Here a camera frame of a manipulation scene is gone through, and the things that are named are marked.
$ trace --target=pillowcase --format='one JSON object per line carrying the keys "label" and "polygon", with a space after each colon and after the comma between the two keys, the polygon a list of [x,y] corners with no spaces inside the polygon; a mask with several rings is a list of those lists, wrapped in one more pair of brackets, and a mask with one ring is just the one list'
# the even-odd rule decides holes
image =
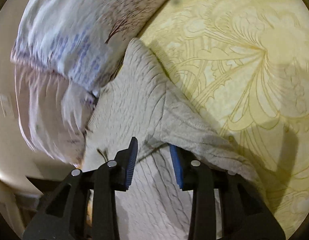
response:
{"label": "pillowcase", "polygon": [[78,165],[85,149],[85,126],[94,96],[57,73],[16,65],[19,127],[28,146]]}
{"label": "pillowcase", "polygon": [[131,38],[165,0],[30,0],[11,60],[55,70],[98,95]]}

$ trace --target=yellow bedsheet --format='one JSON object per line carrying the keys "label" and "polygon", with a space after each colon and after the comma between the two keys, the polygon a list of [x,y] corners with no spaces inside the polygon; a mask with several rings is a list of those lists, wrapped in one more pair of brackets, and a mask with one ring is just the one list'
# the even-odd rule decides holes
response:
{"label": "yellow bedsheet", "polygon": [[141,36],[255,166],[287,237],[309,212],[309,11],[302,0],[170,0]]}

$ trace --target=textured fabric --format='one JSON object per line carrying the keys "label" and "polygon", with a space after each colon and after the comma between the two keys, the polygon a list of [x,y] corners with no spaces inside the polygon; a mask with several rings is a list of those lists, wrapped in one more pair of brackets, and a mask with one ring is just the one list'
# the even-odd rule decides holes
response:
{"label": "textured fabric", "polygon": [[138,139],[132,185],[116,193],[122,239],[180,240],[188,234],[191,193],[176,184],[166,143],[241,174],[264,193],[254,168],[203,121],[138,39],[130,42],[118,76],[101,90],[88,130],[83,171],[113,159],[132,136]]}
{"label": "textured fabric", "polygon": [[85,149],[85,126],[94,96],[56,73],[15,67],[19,127],[28,146],[77,165]]}
{"label": "textured fabric", "polygon": [[30,0],[11,60],[55,70],[97,95],[165,0]]}
{"label": "textured fabric", "polygon": [[256,168],[287,237],[309,212],[309,11],[302,0],[170,0],[141,40]]}

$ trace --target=white wall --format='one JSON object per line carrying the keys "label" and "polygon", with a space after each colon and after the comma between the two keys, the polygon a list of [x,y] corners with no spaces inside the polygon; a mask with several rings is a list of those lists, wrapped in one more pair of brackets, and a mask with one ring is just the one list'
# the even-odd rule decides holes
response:
{"label": "white wall", "polygon": [[10,227],[16,232],[18,236],[21,236],[25,230],[19,209],[16,205],[15,197],[12,191],[0,181],[0,212],[10,225]]}
{"label": "white wall", "polygon": [[[9,94],[17,115],[14,65],[10,52],[28,0],[8,0],[0,11],[0,93]],[[71,167],[44,153],[32,152],[23,140],[17,118],[4,117],[0,103],[0,180],[16,191],[38,194],[26,176],[61,179]]]}

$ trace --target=mattress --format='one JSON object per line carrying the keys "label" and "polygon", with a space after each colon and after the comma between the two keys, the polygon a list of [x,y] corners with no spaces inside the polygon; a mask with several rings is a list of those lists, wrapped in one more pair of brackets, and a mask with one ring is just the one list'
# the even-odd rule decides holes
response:
{"label": "mattress", "polygon": [[287,237],[309,212],[309,11],[302,0],[169,0],[141,40],[256,168]]}

